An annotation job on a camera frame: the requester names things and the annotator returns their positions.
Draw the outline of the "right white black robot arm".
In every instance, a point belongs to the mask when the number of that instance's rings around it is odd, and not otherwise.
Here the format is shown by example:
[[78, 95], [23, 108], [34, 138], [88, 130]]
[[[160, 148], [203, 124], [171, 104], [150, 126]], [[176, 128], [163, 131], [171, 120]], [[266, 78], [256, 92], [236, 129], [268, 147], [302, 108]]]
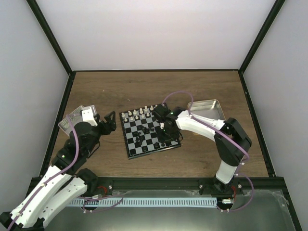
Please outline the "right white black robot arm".
[[249, 159], [248, 151], [252, 146], [251, 139], [236, 119], [210, 119], [180, 107], [170, 110], [165, 104], [158, 105], [152, 115], [160, 126], [157, 136], [161, 143], [180, 141], [182, 130], [212, 140], [221, 159], [213, 179], [214, 189], [224, 194], [231, 188], [238, 166]]

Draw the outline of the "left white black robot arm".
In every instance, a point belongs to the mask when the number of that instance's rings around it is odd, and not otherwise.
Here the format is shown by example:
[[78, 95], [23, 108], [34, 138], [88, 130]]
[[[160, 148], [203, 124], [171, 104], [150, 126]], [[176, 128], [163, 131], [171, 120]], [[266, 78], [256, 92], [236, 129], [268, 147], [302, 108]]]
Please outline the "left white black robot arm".
[[11, 212], [3, 212], [1, 224], [9, 231], [42, 231], [73, 199], [98, 190], [98, 177], [81, 167], [100, 147], [100, 137], [116, 130], [116, 114], [103, 120], [90, 106], [79, 107], [58, 126], [68, 135], [45, 175]]

